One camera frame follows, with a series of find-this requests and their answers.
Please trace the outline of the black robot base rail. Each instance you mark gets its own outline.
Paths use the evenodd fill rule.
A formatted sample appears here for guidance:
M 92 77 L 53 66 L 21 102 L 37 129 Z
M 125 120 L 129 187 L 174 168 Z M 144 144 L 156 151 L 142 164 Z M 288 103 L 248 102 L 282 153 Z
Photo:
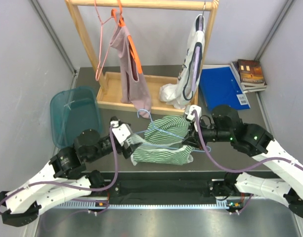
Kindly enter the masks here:
M 224 186 L 222 171 L 120 172 L 116 183 L 96 193 L 115 205 L 210 204 L 225 197 L 240 197 Z

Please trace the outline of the light blue wire hanger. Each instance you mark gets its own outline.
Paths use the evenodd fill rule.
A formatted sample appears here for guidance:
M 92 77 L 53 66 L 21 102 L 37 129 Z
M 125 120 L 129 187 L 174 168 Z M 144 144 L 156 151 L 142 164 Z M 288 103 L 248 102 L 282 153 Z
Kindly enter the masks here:
M 142 130 L 142 131 L 135 132 L 135 134 L 141 134 L 141 133 L 145 133 L 145 132 L 148 132 L 148 131 L 153 131 L 153 130 L 155 130 L 155 131 L 159 131 L 159 132 L 161 132 L 161 133 L 169 134 L 169 135 L 171 135 L 171 136 L 173 136 L 173 137 L 176 137 L 176 138 L 179 138 L 179 139 L 183 139 L 183 137 L 178 136 L 178 135 L 175 135 L 174 133 L 171 133 L 171 132 L 165 131 L 165 130 L 163 130 L 163 129 L 157 128 L 157 127 L 155 126 L 154 122 L 153 122 L 151 113 L 150 113 L 148 110 L 146 110 L 146 109 L 139 109 L 139 110 L 136 112 L 138 118 L 140 117 L 140 112 L 141 112 L 141 111 L 144 111 L 144 112 L 146 112 L 146 113 L 149 115 L 151 128 L 150 128 L 150 129 L 148 128 L 148 129 L 146 129 L 146 130 Z

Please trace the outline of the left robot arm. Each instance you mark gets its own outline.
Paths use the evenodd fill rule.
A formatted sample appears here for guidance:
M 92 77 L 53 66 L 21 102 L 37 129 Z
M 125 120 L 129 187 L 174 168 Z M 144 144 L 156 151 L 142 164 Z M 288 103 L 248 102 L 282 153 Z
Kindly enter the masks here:
M 129 143 L 133 134 L 116 128 L 106 137 L 88 129 L 75 138 L 73 144 L 61 149 L 30 180 L 13 191 L 0 192 L 2 222 L 22 227 L 35 221 L 49 209 L 80 197 L 99 196 L 114 185 L 118 177 L 107 184 L 98 171 L 86 171 L 86 163 L 96 161 L 110 153 L 129 158 L 142 145 Z

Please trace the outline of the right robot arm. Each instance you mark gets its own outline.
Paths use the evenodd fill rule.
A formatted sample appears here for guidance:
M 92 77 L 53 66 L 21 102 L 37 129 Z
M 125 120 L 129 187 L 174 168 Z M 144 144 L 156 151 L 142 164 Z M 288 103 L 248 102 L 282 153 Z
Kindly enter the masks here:
M 303 218 L 303 165 L 271 133 L 260 125 L 244 123 L 229 105 L 215 107 L 209 124 L 201 120 L 201 108 L 197 105 L 188 105 L 184 117 L 191 125 L 182 143 L 205 151 L 211 162 L 226 172 L 220 184 L 223 194 L 260 196 Z M 239 170 L 223 167 L 208 152 L 208 142 L 228 142 L 256 164 Z

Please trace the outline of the green white striped tank top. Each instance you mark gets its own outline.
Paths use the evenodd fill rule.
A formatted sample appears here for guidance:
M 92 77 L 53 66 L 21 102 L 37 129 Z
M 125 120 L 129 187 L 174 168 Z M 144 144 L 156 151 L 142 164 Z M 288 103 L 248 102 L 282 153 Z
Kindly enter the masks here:
M 174 133 L 185 138 L 188 134 L 190 122 L 182 116 L 164 116 L 154 120 L 157 128 Z M 133 165 L 138 163 L 157 163 L 184 165 L 193 161 L 191 146 L 183 145 L 183 139 L 173 137 L 159 131 L 148 131 L 143 134 L 133 134 L 128 144 L 142 142 L 142 145 L 135 150 L 130 159 Z

